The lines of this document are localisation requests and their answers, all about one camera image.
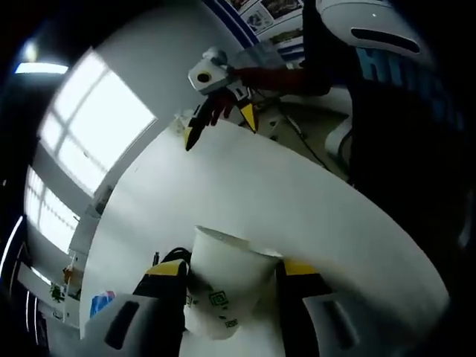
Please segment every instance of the table surface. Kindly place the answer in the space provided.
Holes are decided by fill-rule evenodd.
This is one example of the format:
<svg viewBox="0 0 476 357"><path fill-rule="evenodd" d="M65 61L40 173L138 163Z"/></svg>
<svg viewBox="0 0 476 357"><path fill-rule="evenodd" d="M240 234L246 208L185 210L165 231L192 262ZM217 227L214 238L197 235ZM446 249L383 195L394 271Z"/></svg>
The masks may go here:
<svg viewBox="0 0 476 357"><path fill-rule="evenodd" d="M81 334L94 295L131 293L156 251L163 257L177 246L192 248L195 225L310 262L416 335L448 303L436 269L386 213L308 159L221 120L190 152L166 129L123 174L86 263ZM283 356L275 323L262 315L219 343L186 335L181 355L210 348L255 355L260 344L261 356Z"/></svg>

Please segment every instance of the poster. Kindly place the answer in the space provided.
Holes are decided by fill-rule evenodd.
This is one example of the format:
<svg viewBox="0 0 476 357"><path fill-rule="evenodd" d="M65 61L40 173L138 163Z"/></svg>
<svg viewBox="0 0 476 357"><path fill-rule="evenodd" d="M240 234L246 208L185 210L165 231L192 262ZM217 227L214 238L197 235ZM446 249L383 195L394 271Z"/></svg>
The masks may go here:
<svg viewBox="0 0 476 357"><path fill-rule="evenodd" d="M255 33L263 32L273 25L273 18L260 3L250 7L243 17L246 24Z"/></svg>
<svg viewBox="0 0 476 357"><path fill-rule="evenodd" d="M243 6L250 2L250 0L228 0L228 2L234 7L236 11L240 11Z"/></svg>
<svg viewBox="0 0 476 357"><path fill-rule="evenodd" d="M261 4L275 20L303 8L299 0L262 0Z"/></svg>
<svg viewBox="0 0 476 357"><path fill-rule="evenodd" d="M303 36L303 29L296 28L294 30L284 31L271 37L269 40L273 45L289 45L288 42L292 42L294 39L299 39Z"/></svg>

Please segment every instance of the cable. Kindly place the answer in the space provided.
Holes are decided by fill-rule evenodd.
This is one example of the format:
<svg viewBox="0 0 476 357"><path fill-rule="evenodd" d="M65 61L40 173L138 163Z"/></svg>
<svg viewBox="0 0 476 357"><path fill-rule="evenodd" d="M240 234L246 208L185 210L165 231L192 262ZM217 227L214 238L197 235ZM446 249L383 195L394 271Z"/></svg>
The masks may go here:
<svg viewBox="0 0 476 357"><path fill-rule="evenodd" d="M282 116L291 124L293 130L296 132L297 136L299 139L303 142L304 146L309 150L309 152L314 156L314 158L318 161L318 163L327 171L332 172L329 167L322 161L321 158L317 156L317 154L314 152L314 150L309 146L309 144L306 142L306 139L303 137L303 134L301 130L299 129L299 126L287 115L284 113L284 111L278 106L278 109L281 113Z"/></svg>
<svg viewBox="0 0 476 357"><path fill-rule="evenodd" d="M263 97L264 100L267 100L267 99L270 99L272 101L276 101L276 104L277 104L277 109L279 110L280 114L282 116L284 116L284 118L289 122L289 124L291 124L291 127L293 128L293 130L295 131L295 133L297 134L297 136L299 137L299 139L303 142L304 146L309 150L309 152L312 154L312 156L314 156L314 158L318 161L318 163L324 168L326 169L327 171L329 171L330 173L332 172L329 167L324 163L324 161L322 161L322 159L320 159L317 154L314 152L314 150L311 148L311 146L306 142L306 139L304 138L303 136L303 132L300 130L300 127L296 124L295 121L293 121L284 111L283 111L283 108L281 107L281 99L279 97L277 98L267 98L263 95L263 93L261 93L261 91L259 91L258 89L255 89L255 92L258 93L261 97Z"/></svg>

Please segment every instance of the paper cup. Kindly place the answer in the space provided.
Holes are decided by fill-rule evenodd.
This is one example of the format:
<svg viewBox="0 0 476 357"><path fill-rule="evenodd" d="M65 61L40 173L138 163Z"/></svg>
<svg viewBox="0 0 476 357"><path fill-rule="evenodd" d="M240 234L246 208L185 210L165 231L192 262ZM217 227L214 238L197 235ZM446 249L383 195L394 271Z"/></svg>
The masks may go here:
<svg viewBox="0 0 476 357"><path fill-rule="evenodd" d="M196 227L185 327L213 340L230 338L259 300L279 259L246 240Z"/></svg>

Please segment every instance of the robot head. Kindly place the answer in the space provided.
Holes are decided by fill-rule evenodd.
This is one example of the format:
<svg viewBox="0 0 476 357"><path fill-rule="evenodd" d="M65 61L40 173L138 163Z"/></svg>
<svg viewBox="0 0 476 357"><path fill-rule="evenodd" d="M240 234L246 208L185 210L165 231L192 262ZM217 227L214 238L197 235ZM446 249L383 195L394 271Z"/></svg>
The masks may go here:
<svg viewBox="0 0 476 357"><path fill-rule="evenodd" d="M379 48L435 67L422 37L385 0L317 0L322 21L349 45Z"/></svg>

